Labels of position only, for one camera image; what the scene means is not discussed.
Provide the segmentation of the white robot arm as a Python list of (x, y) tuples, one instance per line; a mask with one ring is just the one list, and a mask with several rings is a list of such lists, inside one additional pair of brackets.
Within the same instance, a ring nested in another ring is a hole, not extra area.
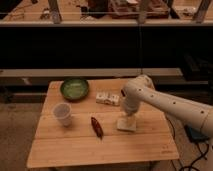
[(145, 102), (213, 138), (213, 106), (156, 91), (147, 75), (127, 81), (122, 92), (122, 107), (128, 116), (134, 115), (140, 103)]

